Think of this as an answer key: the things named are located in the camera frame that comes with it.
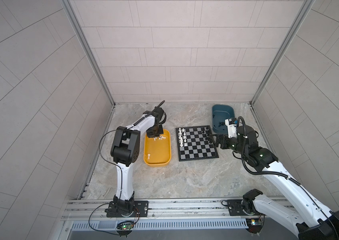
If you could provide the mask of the black white chessboard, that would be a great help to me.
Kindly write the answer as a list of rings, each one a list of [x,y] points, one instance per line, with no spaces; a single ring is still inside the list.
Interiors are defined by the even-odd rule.
[[[219,158],[209,125],[180,127],[175,131],[180,162]]]

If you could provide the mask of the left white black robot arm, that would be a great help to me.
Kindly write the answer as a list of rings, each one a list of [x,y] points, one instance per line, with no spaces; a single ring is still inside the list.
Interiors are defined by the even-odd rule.
[[[133,167],[140,153],[141,133],[146,133],[148,138],[158,138],[164,133],[163,124],[167,120],[161,108],[164,102],[152,111],[145,111],[135,123],[114,130],[111,164],[117,168],[117,192],[106,210],[108,217],[129,217],[134,212]]]

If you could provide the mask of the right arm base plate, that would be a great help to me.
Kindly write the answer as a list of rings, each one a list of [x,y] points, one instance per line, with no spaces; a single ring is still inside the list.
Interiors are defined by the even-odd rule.
[[[228,208],[230,216],[264,216],[259,213],[254,205],[247,200],[222,200],[221,204]]]

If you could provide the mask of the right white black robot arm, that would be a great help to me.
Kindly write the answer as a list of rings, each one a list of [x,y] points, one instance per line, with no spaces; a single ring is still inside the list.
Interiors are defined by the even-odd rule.
[[[253,189],[242,197],[242,212],[270,217],[300,240],[339,240],[339,211],[332,211],[315,198],[286,170],[268,149],[258,145],[258,133],[245,124],[229,125],[227,135],[216,135],[215,144],[240,155],[244,169],[253,176],[268,179],[293,206],[275,202],[262,191]]]

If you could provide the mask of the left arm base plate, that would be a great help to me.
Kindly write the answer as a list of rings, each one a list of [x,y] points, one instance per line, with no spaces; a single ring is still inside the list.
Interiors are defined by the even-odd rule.
[[[105,209],[107,218],[121,218],[121,217],[146,217],[148,215],[149,202],[148,201],[117,201],[113,200]]]

